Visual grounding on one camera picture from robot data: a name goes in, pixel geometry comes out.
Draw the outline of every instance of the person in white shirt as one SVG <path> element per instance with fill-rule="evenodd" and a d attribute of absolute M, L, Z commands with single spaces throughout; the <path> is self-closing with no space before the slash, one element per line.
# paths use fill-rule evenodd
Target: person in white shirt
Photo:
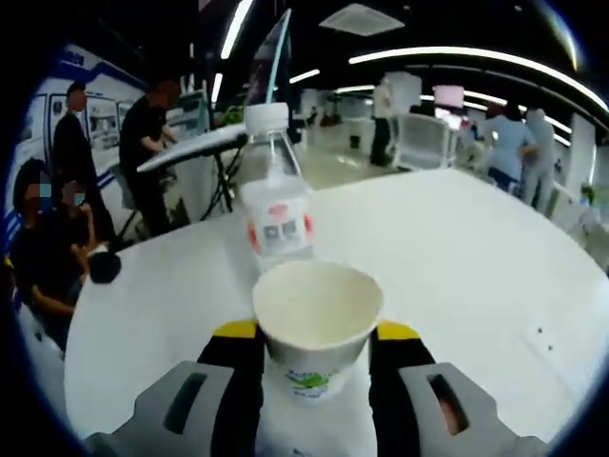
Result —
<path fill-rule="evenodd" d="M 389 129 L 391 92 L 385 79 L 374 88 L 373 99 L 375 130 L 372 150 L 370 151 L 370 163 L 382 167 L 385 165 L 385 150 L 391 141 L 391 130 Z"/>
<path fill-rule="evenodd" d="M 543 109 L 536 108 L 529 108 L 526 112 L 526 125 L 533 132 L 540 151 L 537 160 L 524 167 L 522 201 L 525 205 L 533 206 L 539 187 L 540 198 L 537 203 L 537 211 L 545 214 L 554 187 L 554 162 L 556 161 L 554 127 L 545 120 Z"/>

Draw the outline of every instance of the gray gripper housing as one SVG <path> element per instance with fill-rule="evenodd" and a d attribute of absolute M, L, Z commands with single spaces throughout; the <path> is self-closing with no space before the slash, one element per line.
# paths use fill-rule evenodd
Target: gray gripper housing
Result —
<path fill-rule="evenodd" d="M 536 437 L 516 435 L 497 414 L 497 402 L 451 364 L 401 368 L 412 401 L 422 457 L 538 457 L 546 445 Z M 451 435 L 438 396 L 432 387 L 442 383 L 456 399 L 464 429 Z"/>
<path fill-rule="evenodd" d="M 135 400 L 133 416 L 85 446 L 94 457 L 209 457 L 216 413 L 233 368 L 182 362 Z"/>

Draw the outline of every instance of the man in black shirt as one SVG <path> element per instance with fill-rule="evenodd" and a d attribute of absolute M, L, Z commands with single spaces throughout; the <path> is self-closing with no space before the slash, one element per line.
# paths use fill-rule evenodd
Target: man in black shirt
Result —
<path fill-rule="evenodd" d="M 10 259 L 24 302 L 61 349 L 88 274 L 88 253 L 98 246 L 90 207 L 75 206 L 84 194 L 64 189 L 63 200 L 68 196 L 73 199 L 70 205 L 54 209 L 44 164 L 29 160 L 20 168 L 13 205 L 24 226 L 12 241 Z"/>
<path fill-rule="evenodd" d="M 112 241 L 116 237 L 112 218 L 97 187 L 97 173 L 91 156 L 91 146 L 75 114 L 87 106 L 85 85 L 72 83 L 68 88 L 67 96 L 68 112 L 57 124 L 53 135 L 51 153 L 53 180 L 60 183 L 60 186 L 75 181 L 85 189 L 87 203 L 95 214 L 97 233 L 103 239 Z"/>
<path fill-rule="evenodd" d="M 138 173 L 137 168 L 165 149 L 163 140 L 175 143 L 166 123 L 166 111 L 177 102 L 180 86 L 158 80 L 148 94 L 129 109 L 121 127 L 120 161 L 136 208 L 153 236 L 170 231 L 163 189 L 158 173 Z"/>

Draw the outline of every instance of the black shirt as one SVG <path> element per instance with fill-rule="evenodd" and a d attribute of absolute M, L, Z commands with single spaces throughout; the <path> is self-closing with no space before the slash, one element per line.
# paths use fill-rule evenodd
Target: black shirt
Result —
<path fill-rule="evenodd" d="M 97 185 L 91 146 L 72 112 L 62 117 L 55 128 L 51 162 L 54 174 L 61 175 L 64 181 L 74 180 L 87 187 Z"/>
<path fill-rule="evenodd" d="M 152 157 L 152 152 L 142 146 L 142 138 L 148 136 L 152 141 L 159 141 L 165 123 L 166 111 L 151 107 L 145 96 L 127 111 L 119 148 L 121 171 L 127 179 L 136 176 L 137 168 Z"/>
<path fill-rule="evenodd" d="M 90 241 L 88 238 L 88 217 L 83 211 L 75 209 L 73 214 L 70 214 L 68 207 L 61 205 L 54 212 L 54 219 L 55 226 L 62 228 L 70 245 L 83 247 L 88 244 Z"/>
<path fill-rule="evenodd" d="M 33 228 L 21 228 L 10 249 L 15 267 L 17 287 L 26 302 L 31 302 L 31 289 L 65 302 L 69 289 L 83 274 L 76 256 L 71 252 L 74 228 L 59 211 L 40 216 Z"/>

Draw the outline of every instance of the plastic water bottle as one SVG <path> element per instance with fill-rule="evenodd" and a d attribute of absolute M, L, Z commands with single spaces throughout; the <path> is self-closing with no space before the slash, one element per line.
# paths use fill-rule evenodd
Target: plastic water bottle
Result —
<path fill-rule="evenodd" d="M 313 256 L 311 189 L 301 176 L 287 136 L 285 103 L 247 107 L 249 141 L 237 183 L 246 209 L 247 236 L 260 273 Z"/>

